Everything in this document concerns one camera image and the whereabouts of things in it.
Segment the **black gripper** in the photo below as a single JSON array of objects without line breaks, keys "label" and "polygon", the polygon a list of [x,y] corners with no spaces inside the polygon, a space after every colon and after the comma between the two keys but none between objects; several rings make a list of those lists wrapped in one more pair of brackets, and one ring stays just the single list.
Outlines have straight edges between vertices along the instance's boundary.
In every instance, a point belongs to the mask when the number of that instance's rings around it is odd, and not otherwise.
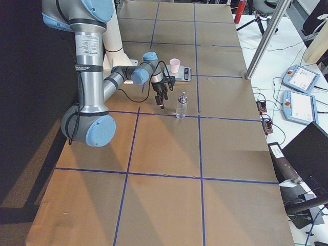
[{"label": "black gripper", "polygon": [[163,82],[151,82],[153,90],[157,93],[155,96],[155,100],[158,106],[160,106],[161,109],[164,109],[164,103],[163,99],[168,100],[167,96],[167,86]]}]

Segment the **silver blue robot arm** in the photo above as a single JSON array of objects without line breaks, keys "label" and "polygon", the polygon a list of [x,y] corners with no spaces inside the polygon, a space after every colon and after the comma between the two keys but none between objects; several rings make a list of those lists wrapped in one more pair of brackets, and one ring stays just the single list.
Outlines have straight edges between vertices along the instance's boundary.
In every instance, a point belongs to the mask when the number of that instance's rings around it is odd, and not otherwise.
[{"label": "silver blue robot arm", "polygon": [[102,147],[111,141],[116,122],[105,102],[126,81],[150,83],[159,106],[168,98],[175,78],[156,53],[145,53],[139,65],[124,53],[113,1],[43,1],[42,15],[48,27],[75,34],[79,101],[61,121],[69,142]]}]

